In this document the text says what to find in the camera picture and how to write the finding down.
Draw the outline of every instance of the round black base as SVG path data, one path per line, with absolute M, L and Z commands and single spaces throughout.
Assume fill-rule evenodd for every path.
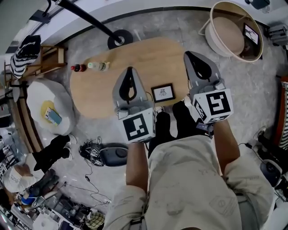
M 115 34 L 118 37 L 124 38 L 124 42 L 121 45 L 116 45 L 115 40 L 112 37 L 109 37 L 108 43 L 107 43 L 109 49 L 114 49 L 119 46 L 127 45 L 133 42 L 133 35 L 129 31 L 118 30 L 118 31 L 113 32 L 113 34 Z

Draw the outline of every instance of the yellow plaid cloth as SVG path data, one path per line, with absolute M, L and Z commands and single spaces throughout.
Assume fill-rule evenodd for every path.
M 105 220 L 105 216 L 102 213 L 96 212 L 91 214 L 91 219 L 86 220 L 86 225 L 90 229 L 97 229 Z

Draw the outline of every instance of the wooden table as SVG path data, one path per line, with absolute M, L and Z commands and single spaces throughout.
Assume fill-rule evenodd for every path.
M 189 92 L 183 58 L 184 48 L 176 41 L 162 37 L 134 42 L 89 58 L 84 62 L 86 65 L 89 62 L 110 62 L 110 68 L 106 72 L 91 69 L 72 72 L 70 87 L 73 101 L 86 117 L 115 115 L 112 89 L 120 74 L 132 66 L 149 93 L 153 86 L 173 83 L 175 99 L 156 103 L 155 106 L 175 104 Z

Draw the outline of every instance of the man in white t-shirt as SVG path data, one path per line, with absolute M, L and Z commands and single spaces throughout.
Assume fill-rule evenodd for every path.
M 14 193 L 24 191 L 38 182 L 60 158 L 71 159 L 67 144 L 76 144 L 76 138 L 69 134 L 57 136 L 40 152 L 28 154 L 24 162 L 9 168 L 3 175 L 4 188 L 0 190 L 0 204 L 7 209 L 14 202 Z
M 183 102 L 173 113 L 178 136 L 160 112 L 148 162 L 143 143 L 129 146 L 126 186 L 115 194 L 104 230 L 259 229 L 273 189 L 255 162 L 240 156 L 228 121 L 214 123 L 215 155 Z

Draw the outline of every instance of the hair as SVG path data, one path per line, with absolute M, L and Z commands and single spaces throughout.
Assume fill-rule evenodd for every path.
M 4 189 L 0 189 L 0 205 L 7 210 L 11 210 L 11 205 L 9 202 L 9 197 Z

